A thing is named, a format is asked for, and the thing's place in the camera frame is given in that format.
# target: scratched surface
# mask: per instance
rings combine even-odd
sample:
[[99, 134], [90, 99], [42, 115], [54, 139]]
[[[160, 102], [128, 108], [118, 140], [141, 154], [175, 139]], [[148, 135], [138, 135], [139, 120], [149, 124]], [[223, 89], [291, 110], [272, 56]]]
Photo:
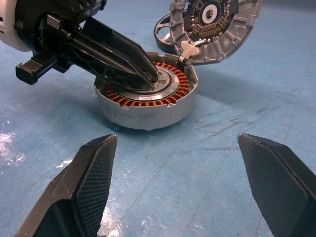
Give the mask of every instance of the scratched surface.
[[[109, 1], [97, 18], [159, 51], [152, 32], [168, 6]], [[310, 8], [266, 5], [233, 57], [196, 67], [194, 113], [151, 132], [106, 121], [93, 76], [76, 67], [51, 71], [35, 86], [20, 82], [14, 67], [30, 55], [0, 43], [0, 237], [14, 235], [81, 145], [110, 133], [118, 150], [101, 236], [272, 236], [251, 196], [237, 135], [285, 143], [316, 172], [315, 21]]]

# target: metal bolt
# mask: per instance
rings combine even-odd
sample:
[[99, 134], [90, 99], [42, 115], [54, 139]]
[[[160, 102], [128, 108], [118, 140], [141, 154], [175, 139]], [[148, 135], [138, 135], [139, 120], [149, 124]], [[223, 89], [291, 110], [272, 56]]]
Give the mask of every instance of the metal bolt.
[[69, 39], [69, 40], [70, 40], [71, 36], [72, 36], [71, 33], [67, 33], [67, 34], [66, 34], [66, 38]]

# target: metal ring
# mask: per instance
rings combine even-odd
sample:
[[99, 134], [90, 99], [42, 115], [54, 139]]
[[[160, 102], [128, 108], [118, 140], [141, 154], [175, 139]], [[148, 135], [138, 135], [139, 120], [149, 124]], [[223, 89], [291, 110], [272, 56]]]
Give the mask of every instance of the metal ring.
[[164, 83], [160, 84], [159, 81], [155, 84], [155, 87], [152, 91], [148, 91], [147, 93], [140, 93], [134, 91], [119, 91], [121, 96], [124, 96], [127, 99], [135, 100], [135, 101], [143, 101], [150, 102], [156, 100], [162, 100], [172, 94], [174, 94], [179, 87], [179, 78], [178, 76], [171, 70], [157, 66], [158, 72], [162, 74], [161, 78]]
[[161, 18], [154, 28], [154, 37], [156, 40], [156, 44], [158, 48], [160, 48], [165, 53], [170, 54], [177, 54], [176, 50], [174, 49], [174, 42], [171, 38], [171, 34], [168, 33], [164, 38], [159, 38], [158, 33], [162, 28], [169, 28], [169, 21], [170, 21], [170, 14], [165, 15], [163, 18]]

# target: copper winding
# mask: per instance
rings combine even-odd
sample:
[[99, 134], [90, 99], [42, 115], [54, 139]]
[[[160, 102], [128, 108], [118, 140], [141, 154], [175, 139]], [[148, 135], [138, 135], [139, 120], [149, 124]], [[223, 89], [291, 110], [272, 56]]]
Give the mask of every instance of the copper winding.
[[126, 97], [120, 95], [119, 93], [117, 93], [115, 90], [112, 89], [106, 92], [106, 96], [112, 101], [119, 103], [121, 106], [149, 107], [149, 106], [158, 106], [158, 105], [176, 103], [177, 100], [184, 97], [189, 91], [189, 80], [187, 76], [181, 70], [165, 63], [156, 63], [156, 66], [167, 68], [173, 71], [175, 75], [177, 75], [180, 85], [178, 89], [172, 95], [166, 98], [163, 98], [161, 100], [155, 100], [155, 101], [134, 101], [134, 100], [127, 99]]

